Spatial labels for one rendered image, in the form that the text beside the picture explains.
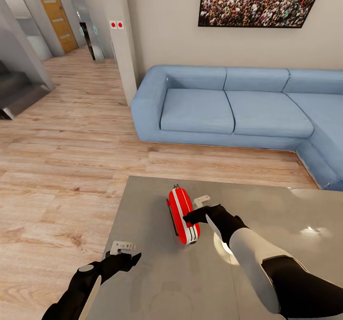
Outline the radio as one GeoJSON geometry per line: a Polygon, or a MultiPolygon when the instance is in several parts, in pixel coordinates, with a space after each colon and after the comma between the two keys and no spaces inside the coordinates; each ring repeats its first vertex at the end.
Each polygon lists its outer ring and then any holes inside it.
{"type": "Polygon", "coordinates": [[[187,213],[194,211],[190,197],[183,188],[178,188],[174,185],[173,190],[169,194],[169,199],[166,199],[167,205],[170,207],[172,222],[176,236],[184,244],[194,244],[200,237],[199,223],[191,225],[186,222],[183,217],[187,213]]]}

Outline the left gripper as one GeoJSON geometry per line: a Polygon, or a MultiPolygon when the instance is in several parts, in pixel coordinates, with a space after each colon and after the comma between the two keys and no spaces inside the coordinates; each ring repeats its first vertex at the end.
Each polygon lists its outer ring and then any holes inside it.
{"type": "Polygon", "coordinates": [[[110,255],[110,251],[106,252],[105,260],[111,263],[111,276],[116,274],[118,271],[129,272],[133,266],[136,266],[141,258],[141,253],[135,256],[131,254],[122,253],[118,255],[110,255]]]}

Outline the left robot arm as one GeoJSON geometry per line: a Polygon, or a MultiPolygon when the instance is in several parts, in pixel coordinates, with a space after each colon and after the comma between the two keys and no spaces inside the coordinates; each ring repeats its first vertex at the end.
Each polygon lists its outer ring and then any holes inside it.
{"type": "Polygon", "coordinates": [[[103,261],[78,268],[68,290],[57,304],[46,310],[41,320],[86,320],[100,286],[118,271],[129,272],[141,258],[141,253],[132,257],[121,250],[134,251],[136,245],[115,240],[103,261]]]}

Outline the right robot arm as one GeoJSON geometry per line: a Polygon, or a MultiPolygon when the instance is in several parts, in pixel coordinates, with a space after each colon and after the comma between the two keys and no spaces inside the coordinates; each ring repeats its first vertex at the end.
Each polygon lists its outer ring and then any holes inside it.
{"type": "Polygon", "coordinates": [[[249,229],[220,204],[203,206],[210,197],[194,199],[194,211],[183,219],[209,223],[229,247],[265,308],[286,320],[343,320],[343,288],[310,274],[292,255],[249,229]]]}

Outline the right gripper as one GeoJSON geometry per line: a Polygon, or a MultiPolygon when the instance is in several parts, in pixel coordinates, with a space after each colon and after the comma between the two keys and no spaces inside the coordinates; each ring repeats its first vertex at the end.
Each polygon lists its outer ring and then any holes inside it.
{"type": "MultiPolygon", "coordinates": [[[[207,206],[205,206],[205,207],[207,207],[207,206]]],[[[197,210],[194,210],[194,211],[187,213],[187,216],[184,216],[183,219],[186,222],[190,222],[191,225],[194,225],[194,224],[199,223],[199,222],[204,223],[204,221],[201,218],[201,213],[205,207],[202,207],[202,208],[199,208],[197,210]]]]}

